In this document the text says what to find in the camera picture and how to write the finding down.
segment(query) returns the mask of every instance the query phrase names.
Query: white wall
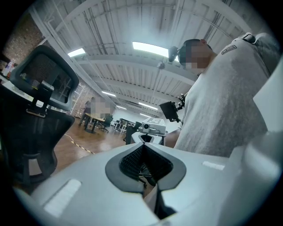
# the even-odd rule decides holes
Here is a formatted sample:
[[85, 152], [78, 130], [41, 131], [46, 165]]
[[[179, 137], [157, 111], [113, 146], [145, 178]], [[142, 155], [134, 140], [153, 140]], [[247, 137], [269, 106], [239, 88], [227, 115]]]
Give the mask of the white wall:
[[[184, 116], [184, 113], [185, 113], [185, 109], [181, 109], [179, 111], [177, 111], [177, 114], [179, 116], [179, 118], [182, 120], [183, 119], [183, 116]], [[166, 125], [166, 131], [168, 132], [172, 132], [174, 130], [176, 130], [178, 127], [181, 127], [182, 126], [182, 123], [179, 122], [170, 122], [169, 119], [166, 119], [165, 116], [161, 116], [160, 118], [162, 118], [165, 122], [165, 125]]]
[[119, 120], [120, 118], [129, 120], [131, 122], [142, 122], [143, 120], [147, 119], [147, 117], [142, 116], [140, 114], [134, 113], [130, 110], [123, 110], [123, 109], [116, 109], [113, 112], [113, 121]]

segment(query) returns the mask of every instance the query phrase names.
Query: chair headrest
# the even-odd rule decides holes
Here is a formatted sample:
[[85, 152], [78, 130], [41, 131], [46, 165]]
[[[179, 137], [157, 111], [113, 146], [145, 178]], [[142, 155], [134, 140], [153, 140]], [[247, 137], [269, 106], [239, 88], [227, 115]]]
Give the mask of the chair headrest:
[[11, 82], [26, 94], [44, 101], [38, 95], [42, 82], [53, 87], [49, 105], [71, 110], [72, 97], [79, 79], [68, 63], [47, 46], [36, 47], [11, 73]]

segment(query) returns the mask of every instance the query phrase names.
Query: camera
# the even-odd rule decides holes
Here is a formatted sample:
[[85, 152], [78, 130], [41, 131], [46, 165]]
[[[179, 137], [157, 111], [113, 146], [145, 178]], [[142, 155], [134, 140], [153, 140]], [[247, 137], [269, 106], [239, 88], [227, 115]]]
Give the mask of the camera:
[[160, 118], [148, 118], [141, 123], [141, 127], [138, 128], [139, 132], [150, 133], [156, 135], [165, 134], [166, 126], [163, 119]]
[[149, 124], [143, 124], [143, 132], [149, 132], [149, 128], [150, 128], [150, 125]]

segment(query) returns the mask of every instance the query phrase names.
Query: logo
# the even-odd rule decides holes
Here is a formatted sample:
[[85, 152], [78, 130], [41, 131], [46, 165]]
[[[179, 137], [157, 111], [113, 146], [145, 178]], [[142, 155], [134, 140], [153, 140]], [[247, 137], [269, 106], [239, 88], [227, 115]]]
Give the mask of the logo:
[[237, 47], [236, 47], [235, 45], [229, 46], [229, 47], [227, 47], [225, 50], [223, 50], [223, 51], [221, 52], [221, 54], [224, 55], [225, 53], [228, 53], [228, 52], [230, 52], [231, 50], [236, 49], [236, 48], [237, 48]]
[[150, 120], [148, 120], [148, 123], [160, 124], [161, 123], [161, 119], [151, 118]]

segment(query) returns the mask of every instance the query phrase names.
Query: white ceiling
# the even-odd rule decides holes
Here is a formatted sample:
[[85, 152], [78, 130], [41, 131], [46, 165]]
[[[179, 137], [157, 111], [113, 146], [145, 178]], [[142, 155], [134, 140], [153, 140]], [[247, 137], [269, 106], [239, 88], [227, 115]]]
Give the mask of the white ceiling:
[[[168, 49], [206, 39], [219, 53], [239, 35], [266, 29], [242, 0], [42, 0], [30, 12], [46, 40], [96, 91], [114, 93], [112, 103], [154, 116], [161, 111], [138, 103], [178, 102], [197, 76], [177, 61], [134, 50], [133, 41]], [[87, 54], [68, 59], [66, 53], [78, 48]], [[161, 61], [164, 70], [157, 68]]]

